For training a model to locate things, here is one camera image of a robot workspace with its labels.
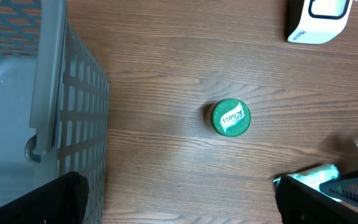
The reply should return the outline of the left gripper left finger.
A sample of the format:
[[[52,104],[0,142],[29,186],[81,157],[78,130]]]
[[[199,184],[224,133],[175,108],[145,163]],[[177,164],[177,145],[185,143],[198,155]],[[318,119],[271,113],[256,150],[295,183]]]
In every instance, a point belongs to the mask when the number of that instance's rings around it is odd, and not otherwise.
[[[0,207],[0,223],[82,223],[90,187],[88,179],[69,172]]]

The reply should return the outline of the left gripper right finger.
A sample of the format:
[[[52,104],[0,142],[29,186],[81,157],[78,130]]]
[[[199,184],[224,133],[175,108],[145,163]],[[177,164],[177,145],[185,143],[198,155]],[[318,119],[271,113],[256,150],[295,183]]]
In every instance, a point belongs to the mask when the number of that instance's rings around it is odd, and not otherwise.
[[[287,175],[275,199],[283,224],[358,224],[358,212]]]

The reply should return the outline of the green capped plastic bottle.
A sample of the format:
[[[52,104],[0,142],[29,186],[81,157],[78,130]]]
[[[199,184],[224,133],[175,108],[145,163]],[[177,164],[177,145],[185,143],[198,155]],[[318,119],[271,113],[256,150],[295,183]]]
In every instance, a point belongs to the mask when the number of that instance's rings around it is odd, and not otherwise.
[[[213,132],[233,138],[249,129],[251,113],[243,101],[227,98],[208,105],[204,112],[204,120]]]

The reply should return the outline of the long teal wipes pack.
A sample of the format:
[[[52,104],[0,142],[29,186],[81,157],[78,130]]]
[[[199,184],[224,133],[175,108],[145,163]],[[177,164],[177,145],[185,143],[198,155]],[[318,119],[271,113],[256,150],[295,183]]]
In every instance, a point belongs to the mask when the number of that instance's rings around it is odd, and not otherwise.
[[[303,171],[284,174],[277,177],[273,181],[273,183],[275,184],[277,204],[291,203],[294,205],[307,205],[309,203],[313,203],[313,197],[310,197],[308,194],[304,194],[303,192],[295,193],[294,190],[291,189],[289,190],[289,192],[280,193],[278,191],[282,183],[282,178],[286,176],[291,177],[292,179],[295,179],[304,185],[307,185],[309,188],[313,189],[317,193],[321,193],[325,197],[330,198],[335,202],[342,202],[342,200],[338,198],[327,196],[319,189],[321,184],[324,184],[331,180],[339,179],[339,170],[334,164],[323,164]]]

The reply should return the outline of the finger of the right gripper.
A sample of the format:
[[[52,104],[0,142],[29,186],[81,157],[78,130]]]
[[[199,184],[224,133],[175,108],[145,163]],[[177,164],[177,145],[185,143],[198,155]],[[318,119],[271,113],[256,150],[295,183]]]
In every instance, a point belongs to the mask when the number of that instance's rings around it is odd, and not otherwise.
[[[358,208],[358,170],[319,186],[322,193]]]

